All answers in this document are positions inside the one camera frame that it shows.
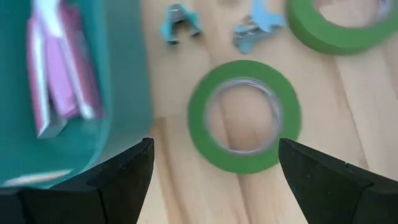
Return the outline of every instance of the teal box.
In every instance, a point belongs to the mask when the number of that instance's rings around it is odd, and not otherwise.
[[[24,175],[72,170],[31,187],[51,187],[119,154],[148,135],[150,84],[140,0],[74,0],[79,5],[104,103],[104,119],[74,119],[37,139],[26,66],[30,0],[0,0],[0,186]]]

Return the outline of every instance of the small metal part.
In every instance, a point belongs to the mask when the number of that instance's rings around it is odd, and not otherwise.
[[[234,26],[234,45],[242,54],[248,54],[255,43],[272,35],[276,27],[283,26],[282,16],[268,12],[262,0],[253,0],[250,15],[243,19],[243,24]]]
[[[176,24],[186,22],[191,28],[191,36],[201,32],[198,14],[189,11],[183,4],[173,4],[167,8],[166,19],[160,28],[163,39],[168,44],[180,43],[175,35]]]

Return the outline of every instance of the metal clip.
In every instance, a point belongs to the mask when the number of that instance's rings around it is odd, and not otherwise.
[[[160,28],[160,33],[166,43],[172,45],[180,43],[175,35],[175,25],[181,22],[189,24],[191,27],[191,36],[201,33],[198,14],[189,11],[183,4],[173,4],[167,8],[165,22]]]
[[[282,16],[268,12],[262,2],[253,0],[250,16],[244,19],[242,25],[234,26],[233,42],[242,54],[250,53],[253,45],[272,35],[276,27],[286,25]]]

